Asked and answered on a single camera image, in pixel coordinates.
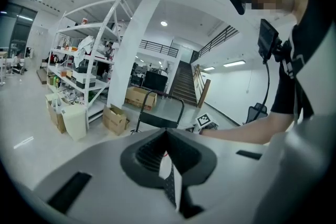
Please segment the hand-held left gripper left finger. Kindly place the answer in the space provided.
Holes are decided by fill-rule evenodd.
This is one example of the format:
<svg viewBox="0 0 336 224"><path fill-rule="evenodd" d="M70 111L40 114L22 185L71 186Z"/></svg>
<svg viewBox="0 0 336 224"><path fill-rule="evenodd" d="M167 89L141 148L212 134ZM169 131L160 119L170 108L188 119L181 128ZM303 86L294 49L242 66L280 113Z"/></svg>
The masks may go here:
<svg viewBox="0 0 336 224"><path fill-rule="evenodd" d="M141 187L120 165L129 145L157 132L156 129L93 145L52 171L34 189L43 202L77 172L91 176L63 220L69 223L180 223L163 190Z"/></svg>

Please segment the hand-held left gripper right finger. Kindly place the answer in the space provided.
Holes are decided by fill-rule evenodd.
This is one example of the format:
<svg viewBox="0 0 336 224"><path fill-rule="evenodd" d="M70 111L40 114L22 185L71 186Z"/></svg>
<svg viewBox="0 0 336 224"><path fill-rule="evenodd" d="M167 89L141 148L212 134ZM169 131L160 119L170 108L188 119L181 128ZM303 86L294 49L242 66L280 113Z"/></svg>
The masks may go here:
<svg viewBox="0 0 336 224"><path fill-rule="evenodd" d="M177 165L179 205L167 223L255 223L257 176L267 146L168 129L166 148Z"/></svg>

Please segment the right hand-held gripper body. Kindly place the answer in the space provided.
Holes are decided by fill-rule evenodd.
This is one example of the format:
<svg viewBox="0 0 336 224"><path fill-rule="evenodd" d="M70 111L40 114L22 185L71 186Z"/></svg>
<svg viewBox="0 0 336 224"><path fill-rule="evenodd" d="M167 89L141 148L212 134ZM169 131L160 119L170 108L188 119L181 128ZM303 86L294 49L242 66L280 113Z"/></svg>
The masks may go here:
<svg viewBox="0 0 336 224"><path fill-rule="evenodd" d="M217 130L218 127L219 124L217 121L209 113L204 113L198 116L195 119L195 123L185 130L195 134L201 134L204 130Z"/></svg>

